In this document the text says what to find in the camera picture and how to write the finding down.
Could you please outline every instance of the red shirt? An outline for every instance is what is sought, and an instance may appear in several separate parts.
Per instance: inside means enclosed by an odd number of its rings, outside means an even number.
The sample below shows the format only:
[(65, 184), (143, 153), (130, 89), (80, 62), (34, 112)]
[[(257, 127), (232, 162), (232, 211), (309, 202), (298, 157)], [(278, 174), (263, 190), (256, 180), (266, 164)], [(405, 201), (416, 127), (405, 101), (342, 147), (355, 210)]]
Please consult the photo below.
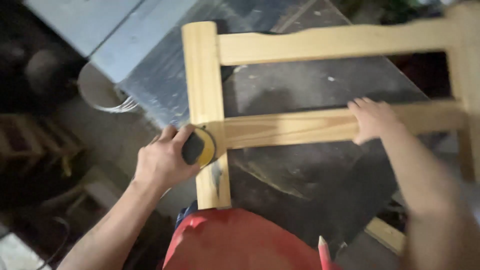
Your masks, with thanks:
[(321, 269), (318, 251), (243, 209), (201, 210), (186, 217), (168, 247), (164, 269)]

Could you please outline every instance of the bucket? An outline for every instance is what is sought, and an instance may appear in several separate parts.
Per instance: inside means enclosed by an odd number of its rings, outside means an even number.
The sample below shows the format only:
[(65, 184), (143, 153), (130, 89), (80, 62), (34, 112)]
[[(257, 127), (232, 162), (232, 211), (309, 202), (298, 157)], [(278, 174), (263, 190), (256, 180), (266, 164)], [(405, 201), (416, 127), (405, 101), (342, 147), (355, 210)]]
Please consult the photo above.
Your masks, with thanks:
[(111, 113), (132, 111), (137, 102), (115, 87), (92, 63), (87, 63), (78, 75), (78, 89), (91, 107)]

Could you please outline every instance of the hand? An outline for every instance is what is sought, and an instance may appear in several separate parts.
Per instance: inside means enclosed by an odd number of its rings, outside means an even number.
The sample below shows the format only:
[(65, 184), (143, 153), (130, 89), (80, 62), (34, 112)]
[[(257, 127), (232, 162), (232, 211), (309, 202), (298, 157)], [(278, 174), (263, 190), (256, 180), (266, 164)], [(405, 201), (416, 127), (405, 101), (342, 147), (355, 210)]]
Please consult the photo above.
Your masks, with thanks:
[(182, 158), (181, 148), (195, 130), (189, 124), (179, 131), (168, 125), (160, 136), (138, 151), (134, 181), (145, 183), (147, 189), (165, 192), (174, 185), (198, 174), (198, 164), (188, 165)]
[(386, 102), (374, 102), (369, 98), (356, 98), (347, 104), (359, 122), (360, 132), (353, 139), (361, 145), (372, 139), (380, 138), (385, 132), (405, 128)]

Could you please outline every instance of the dark table top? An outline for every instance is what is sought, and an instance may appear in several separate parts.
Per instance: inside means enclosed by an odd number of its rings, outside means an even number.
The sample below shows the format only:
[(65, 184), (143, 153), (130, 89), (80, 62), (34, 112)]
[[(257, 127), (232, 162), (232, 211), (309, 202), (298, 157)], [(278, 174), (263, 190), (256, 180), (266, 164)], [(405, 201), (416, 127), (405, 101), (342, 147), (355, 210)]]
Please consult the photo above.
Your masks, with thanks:
[[(179, 25), (204, 20), (216, 20), (220, 33), (289, 33), (348, 24), (327, 0), (203, 0)], [(225, 67), (222, 73), (226, 117), (344, 107), (362, 96), (427, 99), (383, 56)], [(173, 29), (120, 86), (160, 126), (186, 123), (180, 29)], [(234, 207), (265, 217), (312, 247), (322, 235), (333, 257), (396, 190), (378, 140), (361, 147), (348, 141), (244, 148), (229, 150), (228, 160)]]

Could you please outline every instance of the wood grain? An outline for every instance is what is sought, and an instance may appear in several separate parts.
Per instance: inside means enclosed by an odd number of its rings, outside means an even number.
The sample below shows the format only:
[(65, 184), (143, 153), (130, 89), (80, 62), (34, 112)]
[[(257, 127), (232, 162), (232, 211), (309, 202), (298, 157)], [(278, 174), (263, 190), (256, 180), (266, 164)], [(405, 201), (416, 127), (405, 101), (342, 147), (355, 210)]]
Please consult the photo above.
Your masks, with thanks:
[(445, 19), (430, 19), (395, 26), (312, 28), (285, 35), (219, 35), (220, 64), (229, 66), (442, 51), (452, 43), (449, 29)]
[(462, 3), (446, 14), (454, 36), (447, 49), (450, 85), (468, 114), (467, 127), (458, 131), (460, 168), (465, 180), (480, 182), (480, 3)]
[[(466, 115), (453, 100), (393, 105), (414, 134), (463, 128)], [(348, 109), (241, 116), (225, 119), (227, 148), (261, 147), (351, 140), (357, 120)]]
[(205, 126), (216, 140), (218, 158), (203, 168), (196, 178), (198, 208), (228, 207), (230, 183), (216, 24), (199, 22), (184, 25), (182, 40), (190, 121), (193, 124), (208, 123)]
[(365, 232), (375, 238), (382, 245), (400, 255), (405, 245), (405, 235), (388, 225), (385, 221), (375, 217), (365, 228)]

